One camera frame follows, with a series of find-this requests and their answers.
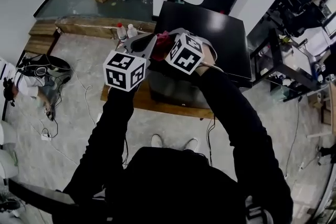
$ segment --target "white bottle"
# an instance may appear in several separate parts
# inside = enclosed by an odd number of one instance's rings
[[[127,40],[126,29],[125,29],[125,27],[122,26],[121,23],[118,23],[117,27],[118,27],[118,29],[117,29],[118,37],[119,37],[121,43],[124,43]]]
[[[134,28],[132,24],[128,25],[127,35],[128,38],[135,37],[138,35],[138,31]]]

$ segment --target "floor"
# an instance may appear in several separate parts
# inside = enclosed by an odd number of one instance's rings
[[[38,12],[37,19],[56,19],[63,16],[94,16],[133,19],[151,22],[153,6],[141,0],[49,0]]]
[[[94,119],[102,112],[102,63],[115,45],[114,40],[64,34],[52,52],[52,55],[66,60],[73,67],[84,87],[92,85],[92,90],[87,92],[86,97],[90,115]],[[260,83],[244,92],[244,96],[256,109],[272,137],[274,151],[284,173],[297,128],[299,110],[297,138],[288,164],[287,182],[295,202],[294,223],[305,223],[309,218],[307,210],[317,206],[330,171],[330,165],[317,165],[314,159],[316,146],[330,146],[334,138],[307,140],[307,134],[329,128],[320,124],[317,110],[308,106],[307,98],[300,103],[297,100],[276,102],[268,91],[269,85]],[[42,141],[40,133],[45,126],[55,134],[55,123],[45,118],[43,108],[39,107],[40,104],[36,100],[18,96],[16,106],[8,107],[6,121],[17,129],[15,151],[20,181],[60,190],[68,184],[85,151],[90,130],[94,127],[88,115],[84,93],[76,76],[73,76],[62,91],[62,103],[56,110],[58,135],[51,142]],[[150,145],[154,133],[162,135],[165,146],[177,149],[196,137],[201,142],[200,152],[208,156],[205,140],[208,123],[209,120],[200,121],[188,116],[135,109],[126,135],[129,159],[139,148]],[[230,147],[228,136],[219,122],[211,133],[211,143],[214,166],[236,179],[233,148]],[[32,206],[26,206],[22,219],[25,223],[52,223],[49,214]]]

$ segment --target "concrete floor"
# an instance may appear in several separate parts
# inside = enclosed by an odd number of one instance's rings
[[[87,92],[87,100],[94,119],[102,112],[102,63],[108,52],[115,48],[115,43],[114,40],[64,34],[52,52],[52,55],[65,59],[74,68],[85,87],[92,85],[92,90]],[[306,166],[314,159],[318,143],[330,146],[334,142],[334,137],[314,138],[309,141],[306,135],[319,133],[330,127],[320,123],[317,110],[308,106],[306,97],[299,104],[297,100],[287,103],[274,101],[266,82],[244,92],[244,96],[256,109],[272,137],[282,171],[286,169],[299,109],[297,139],[289,160],[287,182],[295,202],[294,223],[305,223],[309,218],[307,210],[315,208],[322,195],[330,165],[318,166],[317,161],[313,160],[304,170],[299,171],[299,167],[302,162]],[[8,107],[6,121],[17,129],[15,151],[18,157],[19,180],[60,190],[70,181],[94,125],[88,115],[84,90],[76,76],[65,85],[62,100],[56,110],[58,135],[51,142],[42,141],[40,133],[44,125],[54,134],[56,126],[45,118],[43,108],[37,107],[36,101],[19,95],[16,106]],[[205,139],[208,123],[209,120],[200,121],[187,116],[135,109],[126,135],[129,160],[139,148],[150,145],[154,133],[161,134],[165,146],[172,148],[181,148],[189,139],[197,137],[201,142],[200,152],[209,156]],[[230,147],[228,136],[219,122],[211,132],[211,143],[214,166],[236,179],[233,148]],[[23,220],[26,223],[52,223],[49,214],[41,214],[44,220],[36,208],[27,206]]]
[[[141,0],[49,0],[38,12],[37,19],[59,18],[63,16],[94,16],[124,18],[151,22],[153,5],[146,5]]]

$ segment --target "white cube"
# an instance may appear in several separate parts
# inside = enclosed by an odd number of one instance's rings
[[[103,68],[106,85],[129,92],[144,80],[146,59],[113,50]]]
[[[202,42],[181,34],[172,50],[166,57],[166,61],[173,67],[191,74],[204,59]]]

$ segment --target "black tabletop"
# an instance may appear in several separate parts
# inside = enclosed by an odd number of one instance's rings
[[[184,28],[211,42],[216,65],[232,80],[251,79],[251,65],[243,21],[189,4],[164,2],[155,33]]]

